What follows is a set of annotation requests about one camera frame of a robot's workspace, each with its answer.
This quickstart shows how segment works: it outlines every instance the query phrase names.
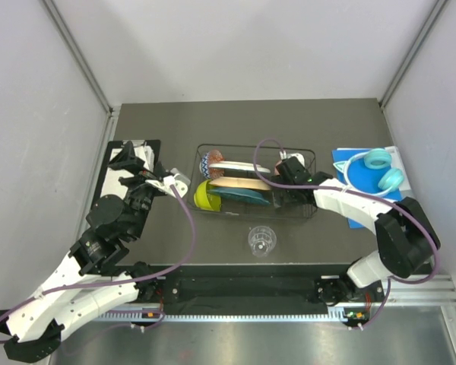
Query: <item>wall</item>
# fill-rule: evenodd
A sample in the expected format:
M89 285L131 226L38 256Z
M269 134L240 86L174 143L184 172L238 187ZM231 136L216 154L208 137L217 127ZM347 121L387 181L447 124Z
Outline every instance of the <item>wall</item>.
M381 97L433 4L55 2L113 105Z
M74 242L105 121L40 2L0 2L0 309Z
M391 99L387 117L456 285L456 0Z

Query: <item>blue plate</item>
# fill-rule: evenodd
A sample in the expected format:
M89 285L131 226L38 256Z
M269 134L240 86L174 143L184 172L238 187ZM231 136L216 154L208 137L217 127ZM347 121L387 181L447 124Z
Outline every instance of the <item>blue plate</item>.
M259 192L254 192L250 189L241 188L215 188L211 189L208 194L218 195L221 198L237 200L239 202L270 205L271 203L264 198Z

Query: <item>yellow-green bowl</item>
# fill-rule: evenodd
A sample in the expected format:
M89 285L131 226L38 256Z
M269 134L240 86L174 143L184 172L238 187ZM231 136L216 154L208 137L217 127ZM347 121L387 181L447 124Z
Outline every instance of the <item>yellow-green bowl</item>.
M213 186L209 184L211 180L206 180L199 184L195 193L195 204L198 208L205 211L220 211L221 198L216 195L208 194L207 191L212 189Z

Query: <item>wire basket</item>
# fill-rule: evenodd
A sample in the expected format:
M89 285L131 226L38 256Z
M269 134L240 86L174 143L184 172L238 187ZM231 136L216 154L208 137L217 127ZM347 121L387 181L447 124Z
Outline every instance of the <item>wire basket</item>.
M211 150L219 150L225 160L236 162L253 162L255 146L244 146L236 144L200 144L196 151L195 163L191 174L191 188L188 193L188 205L193 211L206 214L218 214L225 216L254 217L254 218L273 218L273 219L309 219L314 213L315 208L312 205L282 205L276 207L274 204L274 195L272 191L260 192L270 205L255 205L235 200L222 199L220 211L208 211L196 206L194 195L197 187L206 180L201 172L200 164L202 157ZM311 174L316 171L315 153L303 148L285 148L288 154L300 153L304 156L305 165ZM275 164L279 161L279 149L274 147L261 147L258 152L257 164L262 165L274 172ZM225 170L224 176L228 177L245 177L256 178L255 173Z

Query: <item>headphones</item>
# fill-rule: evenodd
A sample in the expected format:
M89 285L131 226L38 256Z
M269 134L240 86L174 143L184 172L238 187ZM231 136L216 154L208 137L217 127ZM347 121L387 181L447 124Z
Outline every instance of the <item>headphones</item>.
M368 152L362 152L355 154L348 161L340 161L334 163L336 170L340 171L344 176L344 181L349 188L354 189L358 192L362 192L355 188L348 177L348 170L350 165L356 160L363 159L365 166L371 170L381 170L389 167L392 162L392 156L384 148L374 148ZM404 173L402 170L392 167L389 171L378 182L378 187L382 190L381 192L368 193L374 196L385 196L389 192L394 192L404 182Z

